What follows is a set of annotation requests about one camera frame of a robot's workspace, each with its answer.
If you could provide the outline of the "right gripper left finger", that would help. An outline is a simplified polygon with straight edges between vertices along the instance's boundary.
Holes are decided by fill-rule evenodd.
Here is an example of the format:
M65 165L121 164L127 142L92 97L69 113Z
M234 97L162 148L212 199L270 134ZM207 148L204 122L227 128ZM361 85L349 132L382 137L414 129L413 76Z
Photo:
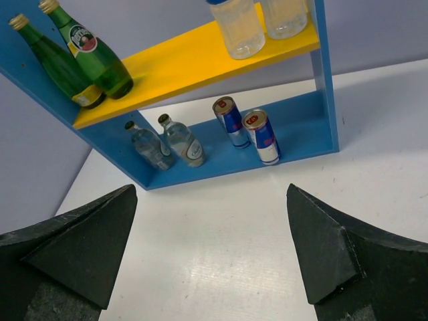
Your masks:
M98 320L136 213L134 185L1 235L2 320Z

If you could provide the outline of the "Red Bull can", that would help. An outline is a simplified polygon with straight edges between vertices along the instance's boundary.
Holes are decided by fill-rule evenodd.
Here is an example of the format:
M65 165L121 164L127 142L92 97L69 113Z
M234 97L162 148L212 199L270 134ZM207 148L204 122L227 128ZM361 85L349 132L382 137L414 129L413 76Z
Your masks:
M213 112L235 148L246 148L250 140L242 125L242 116L230 96L219 98L213 103Z
M261 108L250 110L242 120L255 149L264 165L276 164L281 151L267 113Z

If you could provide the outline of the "green Perrier bottle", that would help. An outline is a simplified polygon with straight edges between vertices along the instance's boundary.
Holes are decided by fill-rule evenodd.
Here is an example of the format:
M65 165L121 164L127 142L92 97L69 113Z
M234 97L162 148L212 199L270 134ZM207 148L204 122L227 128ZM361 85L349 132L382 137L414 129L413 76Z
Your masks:
M71 101L88 110L104 101L105 93L84 74L71 53L34 28L24 14L10 19L9 25L27 42L48 76Z
M120 58L99 37L70 16L58 1L40 1L39 8L58 28L83 72L107 97L120 99L134 81Z

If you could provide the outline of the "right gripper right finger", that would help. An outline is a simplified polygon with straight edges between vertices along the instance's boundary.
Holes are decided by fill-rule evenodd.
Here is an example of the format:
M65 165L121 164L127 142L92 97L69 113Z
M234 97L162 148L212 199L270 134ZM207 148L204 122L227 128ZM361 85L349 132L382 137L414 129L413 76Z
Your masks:
M427 244L347 215L291 184L290 231L318 320L426 320Z

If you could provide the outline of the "clear glass bottle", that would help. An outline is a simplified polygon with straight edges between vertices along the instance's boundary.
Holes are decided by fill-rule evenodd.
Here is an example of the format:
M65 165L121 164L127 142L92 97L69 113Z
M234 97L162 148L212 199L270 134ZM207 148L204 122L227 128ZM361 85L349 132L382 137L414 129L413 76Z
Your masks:
M158 123L173 151L190 167L199 167L205 160L205 151L191 130L181 122L175 122L168 114L161 114Z
M133 121L128 121L124 129L130 133L131 141L137 153L154 168L169 170L175 165L175 158L170 148L150 129L142 128Z

